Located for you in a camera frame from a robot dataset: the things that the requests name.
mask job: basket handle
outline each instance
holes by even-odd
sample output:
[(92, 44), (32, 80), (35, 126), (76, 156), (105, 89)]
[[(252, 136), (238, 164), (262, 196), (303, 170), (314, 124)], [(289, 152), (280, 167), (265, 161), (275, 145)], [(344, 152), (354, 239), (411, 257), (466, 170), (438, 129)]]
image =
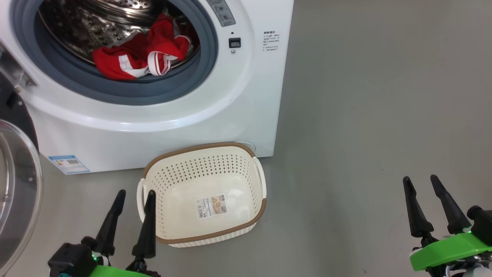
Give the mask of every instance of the basket handle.
[(253, 160), (256, 165), (256, 169), (258, 170), (258, 173), (260, 174), (260, 182), (261, 182), (261, 189), (263, 190), (263, 198), (267, 197), (267, 182), (265, 180), (265, 173), (263, 172), (263, 167), (261, 166), (260, 160), (258, 158), (253, 157)]
[(147, 201), (147, 199), (143, 199), (143, 196), (147, 198), (147, 188), (145, 187), (145, 179), (140, 179), (140, 182), (138, 182), (137, 186), (137, 209), (138, 209), (138, 215), (140, 216), (140, 220), (144, 222), (145, 219), (145, 212), (144, 212), (144, 203)]

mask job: plastic basket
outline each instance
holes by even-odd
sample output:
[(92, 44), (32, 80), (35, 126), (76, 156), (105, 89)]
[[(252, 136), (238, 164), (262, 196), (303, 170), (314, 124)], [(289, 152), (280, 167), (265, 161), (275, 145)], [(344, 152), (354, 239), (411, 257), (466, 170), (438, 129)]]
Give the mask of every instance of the plastic basket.
[(137, 188), (142, 221), (149, 190), (157, 196), (156, 240), (174, 247), (245, 234), (256, 225), (267, 203), (260, 161), (236, 142), (186, 148), (153, 159)]

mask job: brown basket rim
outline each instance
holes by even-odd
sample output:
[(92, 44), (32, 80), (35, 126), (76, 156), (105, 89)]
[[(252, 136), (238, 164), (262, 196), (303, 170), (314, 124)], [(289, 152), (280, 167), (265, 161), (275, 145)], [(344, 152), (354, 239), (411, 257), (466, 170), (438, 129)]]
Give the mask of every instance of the brown basket rim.
[[(188, 147), (188, 148), (184, 148), (184, 149), (172, 151), (172, 152), (169, 152), (169, 153), (166, 153), (166, 154), (157, 156), (156, 158), (154, 158), (153, 160), (151, 160), (149, 162), (149, 164), (144, 168), (144, 173), (143, 173), (142, 178), (145, 179), (147, 177), (147, 173), (149, 173), (150, 168), (154, 164), (156, 164), (158, 161), (160, 161), (160, 160), (163, 160), (163, 159), (166, 159), (166, 158), (169, 158), (169, 157), (172, 157), (172, 156), (177, 156), (177, 155), (180, 155), (180, 154), (184, 154), (184, 153), (189, 153), (189, 152), (197, 151), (197, 150), (203, 150), (203, 149), (209, 149), (209, 148), (217, 148), (217, 147), (227, 147), (227, 146), (234, 146), (234, 147), (242, 148), (243, 150), (245, 150), (246, 152), (248, 152), (248, 154), (251, 155), (252, 158), (256, 157), (256, 155), (254, 154), (254, 152), (249, 147), (247, 147), (244, 144), (238, 143), (238, 142), (219, 142), (219, 143), (203, 144), (203, 145), (198, 145), (198, 146), (193, 146), (193, 147)], [(257, 213), (257, 215), (252, 220), (250, 220), (250, 221), (248, 221), (248, 222), (246, 222), (244, 224), (241, 224), (239, 226), (233, 227), (233, 228), (229, 228), (229, 229), (226, 229), (226, 230), (223, 230), (223, 231), (219, 231), (219, 232), (215, 232), (215, 233), (211, 233), (211, 234), (206, 234), (206, 235), (201, 235), (201, 236), (195, 236), (195, 237), (189, 237), (189, 238), (183, 238), (183, 239), (166, 240), (166, 239), (162, 239), (162, 238), (156, 236), (156, 240), (158, 242), (160, 242), (160, 243), (163, 243), (163, 244), (177, 244), (177, 243), (185, 243), (185, 242), (195, 242), (195, 241), (207, 240), (207, 239), (211, 239), (211, 238), (214, 238), (214, 237), (219, 237), (219, 236), (223, 236), (223, 235), (226, 235), (226, 234), (229, 234), (229, 233), (233, 233), (233, 232), (239, 231), (241, 229), (247, 228), (247, 227), (253, 225), (254, 223), (256, 223), (258, 220), (260, 220), (260, 217), (265, 212), (266, 206), (267, 206), (267, 199), (266, 198), (263, 198), (263, 200), (261, 201), (260, 210)]]

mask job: red and white garment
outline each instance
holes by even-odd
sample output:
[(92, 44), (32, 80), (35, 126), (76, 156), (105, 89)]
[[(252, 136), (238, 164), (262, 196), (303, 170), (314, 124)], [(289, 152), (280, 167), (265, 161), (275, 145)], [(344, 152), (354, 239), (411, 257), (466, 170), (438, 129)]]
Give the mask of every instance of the red and white garment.
[(191, 39), (181, 32), (171, 17), (159, 15), (149, 30), (148, 59), (152, 75), (162, 76), (171, 69), (171, 61), (182, 61), (192, 49)]
[(149, 73), (148, 40), (142, 33), (120, 46), (100, 47), (92, 52), (95, 66), (111, 80), (132, 80)]

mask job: front-loading washing machine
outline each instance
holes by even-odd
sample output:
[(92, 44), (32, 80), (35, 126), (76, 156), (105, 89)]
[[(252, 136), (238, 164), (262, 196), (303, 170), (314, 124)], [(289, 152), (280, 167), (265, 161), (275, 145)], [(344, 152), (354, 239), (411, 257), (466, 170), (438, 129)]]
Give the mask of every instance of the front-loading washing machine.
[[(64, 8), (75, 2), (0, 0), (0, 71), (28, 108), (40, 153), (63, 172), (141, 168), (159, 154), (221, 141), (273, 155), (293, 0), (168, 0), (199, 47), (164, 76), (128, 81), (104, 77), (80, 55), (90, 42), (75, 29), (93, 14)], [(152, 5), (82, 2), (127, 13)], [(110, 12), (95, 16), (113, 31)]]

